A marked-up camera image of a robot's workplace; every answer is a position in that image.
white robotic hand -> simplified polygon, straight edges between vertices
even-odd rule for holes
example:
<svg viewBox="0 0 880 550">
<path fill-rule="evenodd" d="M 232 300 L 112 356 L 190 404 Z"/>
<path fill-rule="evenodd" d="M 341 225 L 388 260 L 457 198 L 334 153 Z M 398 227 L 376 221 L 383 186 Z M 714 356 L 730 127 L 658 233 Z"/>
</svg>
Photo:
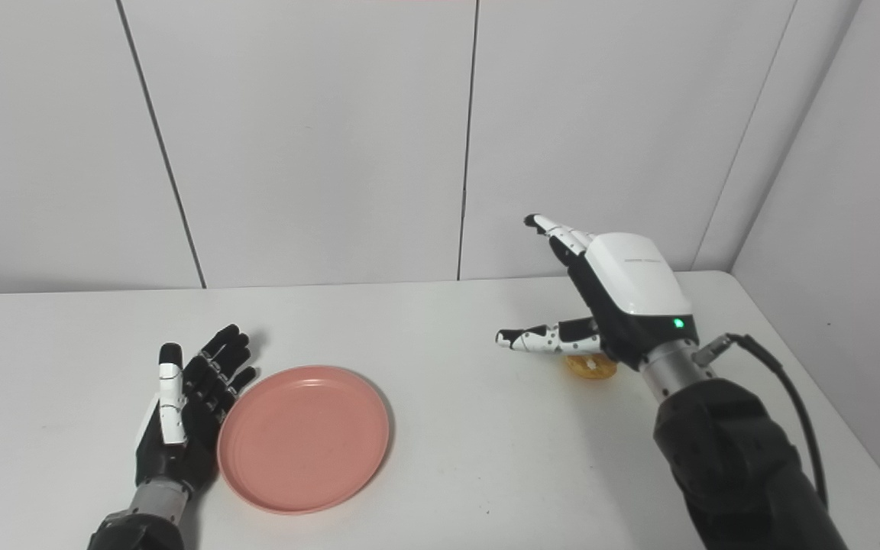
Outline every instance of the white robotic hand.
<svg viewBox="0 0 880 550">
<path fill-rule="evenodd" d="M 631 233 L 596 235 L 529 215 L 525 225 L 548 238 L 593 317 L 522 330 L 504 328 L 495 341 L 517 351 L 605 353 L 632 368 L 664 341 L 697 342 L 691 303 L 657 247 Z"/>
</svg>

robotic hand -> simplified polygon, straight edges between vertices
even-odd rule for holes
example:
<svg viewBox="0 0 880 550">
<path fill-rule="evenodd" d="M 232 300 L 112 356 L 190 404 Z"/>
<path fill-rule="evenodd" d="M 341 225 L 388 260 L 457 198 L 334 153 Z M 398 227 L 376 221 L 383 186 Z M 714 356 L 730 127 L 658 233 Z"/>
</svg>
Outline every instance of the robotic hand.
<svg viewBox="0 0 880 550">
<path fill-rule="evenodd" d="M 162 345 L 158 407 L 135 453 L 135 497 L 125 511 L 104 519 L 88 550 L 182 550 L 182 511 L 212 480 L 219 429 L 240 391 L 257 376 L 254 367 L 238 371 L 251 357 L 248 342 L 230 325 L 184 370 L 182 348 Z"/>
<path fill-rule="evenodd" d="M 827 514 L 813 429 L 779 362 L 748 335 L 722 335 L 699 349 L 691 302 L 646 237 L 593 235 L 542 215 L 525 225 L 548 237 L 593 317 L 502 330 L 496 342 L 517 351 L 603 352 L 640 372 L 660 402 L 654 439 L 709 550 L 846 550 Z M 762 401 L 709 368 L 733 342 L 767 364 L 794 398 L 817 451 L 817 491 Z"/>
</svg>

robot fingertip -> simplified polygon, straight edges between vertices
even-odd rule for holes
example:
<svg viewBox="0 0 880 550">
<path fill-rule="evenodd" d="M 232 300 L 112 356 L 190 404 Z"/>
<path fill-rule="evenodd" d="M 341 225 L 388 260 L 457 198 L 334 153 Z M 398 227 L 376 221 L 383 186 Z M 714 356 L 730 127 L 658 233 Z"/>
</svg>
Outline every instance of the robot fingertip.
<svg viewBox="0 0 880 550">
<path fill-rule="evenodd" d="M 495 344 L 500 345 L 502 348 L 511 348 L 511 345 L 514 344 L 514 341 L 518 340 L 521 333 L 524 331 L 517 330 L 504 330 L 498 331 L 498 334 L 495 335 Z"/>
<path fill-rule="evenodd" d="M 182 347 L 174 341 L 165 342 L 158 351 L 158 364 L 171 363 L 182 366 Z"/>
<path fill-rule="evenodd" d="M 535 222 L 535 216 L 537 216 L 537 215 L 525 216 L 525 225 L 527 225 L 529 227 L 535 227 L 535 229 L 539 230 L 539 233 L 542 233 L 542 227 L 539 226 L 538 222 Z"/>
</svg>

